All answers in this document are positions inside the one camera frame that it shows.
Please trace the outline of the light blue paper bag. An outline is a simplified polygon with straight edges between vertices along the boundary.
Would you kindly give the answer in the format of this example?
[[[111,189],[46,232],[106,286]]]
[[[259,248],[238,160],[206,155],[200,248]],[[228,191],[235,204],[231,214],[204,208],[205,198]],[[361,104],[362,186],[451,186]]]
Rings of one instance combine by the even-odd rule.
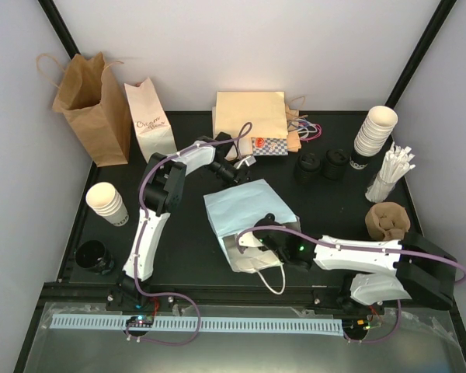
[[[203,198],[210,226],[232,271],[256,274],[273,294],[283,294],[286,275],[276,254],[261,248],[249,248],[240,253],[236,239],[267,214],[273,214],[274,221],[299,231],[301,225],[296,214],[265,180],[233,186]],[[263,270],[273,267],[281,272],[282,284],[278,291],[269,286],[262,274]]]

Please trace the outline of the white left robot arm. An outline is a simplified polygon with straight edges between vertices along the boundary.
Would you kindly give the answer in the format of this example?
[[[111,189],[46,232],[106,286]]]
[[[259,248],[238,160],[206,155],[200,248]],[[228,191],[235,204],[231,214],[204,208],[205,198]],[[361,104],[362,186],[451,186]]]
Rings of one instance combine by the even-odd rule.
[[[200,168],[210,170],[227,187],[249,180],[248,166],[233,166],[226,155],[237,148],[252,129],[247,123],[236,137],[221,132],[215,138],[202,136],[188,147],[169,155],[151,155],[138,190],[138,224],[134,243],[116,283],[122,303],[134,310],[145,309],[151,291],[141,283],[154,271],[155,254],[171,213],[182,199],[186,177]]]

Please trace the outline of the paper cup near left arm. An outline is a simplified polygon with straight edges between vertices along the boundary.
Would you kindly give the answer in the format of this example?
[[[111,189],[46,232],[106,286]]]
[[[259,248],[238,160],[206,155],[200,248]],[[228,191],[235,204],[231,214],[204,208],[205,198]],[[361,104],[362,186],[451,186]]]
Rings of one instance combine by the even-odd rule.
[[[123,198],[111,183],[101,182],[90,187],[85,195],[87,205],[111,225],[121,227],[129,221]]]

